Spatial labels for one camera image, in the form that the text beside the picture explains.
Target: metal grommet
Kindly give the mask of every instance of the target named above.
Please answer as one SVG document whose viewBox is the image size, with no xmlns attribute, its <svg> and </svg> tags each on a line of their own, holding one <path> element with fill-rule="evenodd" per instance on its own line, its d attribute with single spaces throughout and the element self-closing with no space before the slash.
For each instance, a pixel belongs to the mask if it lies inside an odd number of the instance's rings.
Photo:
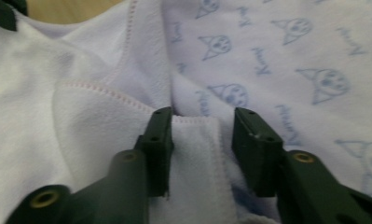
<svg viewBox="0 0 372 224">
<path fill-rule="evenodd" d="M 47 207 L 52 203 L 55 203 L 60 197 L 60 194 L 57 190 L 49 189 L 37 194 L 31 200 L 31 207 L 33 208 L 42 208 Z"/>
<path fill-rule="evenodd" d="M 135 161 L 136 158 L 137 158 L 136 153 L 134 153 L 134 152 L 129 152 L 129 153 L 125 154 L 125 155 L 122 155 L 122 158 L 121 158 L 121 159 L 122 159 L 123 161 Z"/>
<path fill-rule="evenodd" d="M 293 157 L 297 161 L 301 161 L 301 162 L 305 162 L 305 163 L 314 162 L 314 158 L 307 153 L 298 152 L 298 153 L 294 154 Z"/>
</svg>

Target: wooden surface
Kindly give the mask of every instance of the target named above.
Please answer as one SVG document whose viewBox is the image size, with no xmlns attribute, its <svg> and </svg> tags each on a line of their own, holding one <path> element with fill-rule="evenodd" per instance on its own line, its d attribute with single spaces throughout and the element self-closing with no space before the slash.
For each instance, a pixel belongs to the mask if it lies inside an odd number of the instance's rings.
<svg viewBox="0 0 372 224">
<path fill-rule="evenodd" d="M 27 0 L 29 17 L 69 24 L 93 18 L 122 0 Z"/>
</svg>

